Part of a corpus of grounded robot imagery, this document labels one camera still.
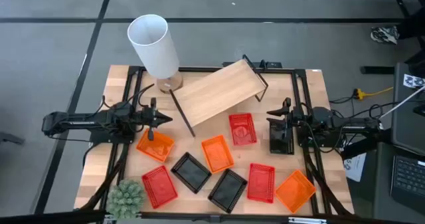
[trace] white paper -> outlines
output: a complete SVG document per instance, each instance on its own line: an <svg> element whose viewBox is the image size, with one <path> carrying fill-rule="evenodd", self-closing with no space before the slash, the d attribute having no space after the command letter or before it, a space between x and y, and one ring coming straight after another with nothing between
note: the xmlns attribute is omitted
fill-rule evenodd
<svg viewBox="0 0 425 224"><path fill-rule="evenodd" d="M345 176L353 181L360 182L365 160L366 154L360 154L354 158L344 160Z"/></svg>
<svg viewBox="0 0 425 224"><path fill-rule="evenodd" d="M425 84L425 79L412 76L409 74L404 74L403 85L409 88L418 88L422 87Z"/></svg>
<svg viewBox="0 0 425 224"><path fill-rule="evenodd" d="M130 24L127 36L150 75L165 79L179 70L179 58L163 17L142 15Z"/></svg>

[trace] small crate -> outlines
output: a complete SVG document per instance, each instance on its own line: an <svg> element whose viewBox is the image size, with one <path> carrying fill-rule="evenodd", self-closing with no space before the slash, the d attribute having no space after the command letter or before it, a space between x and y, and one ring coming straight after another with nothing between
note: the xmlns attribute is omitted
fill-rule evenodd
<svg viewBox="0 0 425 224"><path fill-rule="evenodd" d="M212 189L208 199L227 213L231 213L248 182L226 169Z"/></svg>
<svg viewBox="0 0 425 224"><path fill-rule="evenodd" d="M276 197L292 212L298 209L316 192L316 188L302 174L295 170L276 190Z"/></svg>
<svg viewBox="0 0 425 224"><path fill-rule="evenodd" d="M141 137L136 146L137 150L159 162L165 162L167 156L170 154L171 148L174 146L174 140L164 134L153 131L153 141L151 141L147 137L148 131L149 129L146 129Z"/></svg>
<svg viewBox="0 0 425 224"><path fill-rule="evenodd" d="M188 152L177 161L171 172L195 194L211 176L211 172Z"/></svg>
<svg viewBox="0 0 425 224"><path fill-rule="evenodd" d="M250 165L248 199L273 203L274 168L261 164Z"/></svg>
<svg viewBox="0 0 425 224"><path fill-rule="evenodd" d="M217 173L234 165L223 135L205 140L202 142L202 149L212 173Z"/></svg>
<svg viewBox="0 0 425 224"><path fill-rule="evenodd" d="M154 209L165 205L177 197L177 192L165 166L148 172L141 177L141 180Z"/></svg>
<svg viewBox="0 0 425 224"><path fill-rule="evenodd" d="M233 145L243 146L257 142L257 135L250 113L232 114L228 116L228 120L232 132Z"/></svg>

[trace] succulent plant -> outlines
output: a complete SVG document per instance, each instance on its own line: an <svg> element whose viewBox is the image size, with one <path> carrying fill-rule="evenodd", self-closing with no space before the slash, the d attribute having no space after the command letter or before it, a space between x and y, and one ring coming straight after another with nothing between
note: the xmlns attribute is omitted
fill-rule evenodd
<svg viewBox="0 0 425 224"><path fill-rule="evenodd" d="M106 211L116 219L134 218L140 212L145 197L145 191L139 182L122 180L110 190Z"/></svg>

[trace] yellow cable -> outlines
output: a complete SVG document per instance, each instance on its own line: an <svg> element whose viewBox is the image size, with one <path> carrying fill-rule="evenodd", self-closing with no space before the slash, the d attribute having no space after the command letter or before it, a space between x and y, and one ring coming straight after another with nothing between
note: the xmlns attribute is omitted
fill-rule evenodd
<svg viewBox="0 0 425 224"><path fill-rule="evenodd" d="M392 90L392 89L393 89L393 87L391 87L391 88L386 88L386 89L384 89L384 90L382 90L382 91L379 91L379 92L374 92L374 93L372 93L372 94L365 94L365 96L374 96L374 95L382 94L383 92L390 91L390 90Z"/></svg>

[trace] white cylinder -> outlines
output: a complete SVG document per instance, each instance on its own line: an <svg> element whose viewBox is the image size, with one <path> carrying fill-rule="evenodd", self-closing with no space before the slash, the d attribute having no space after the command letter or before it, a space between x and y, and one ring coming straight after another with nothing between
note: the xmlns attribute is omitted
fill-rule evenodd
<svg viewBox="0 0 425 224"><path fill-rule="evenodd" d="M131 22L127 36L150 75L164 79L179 70L179 58L163 17L140 16Z"/></svg>

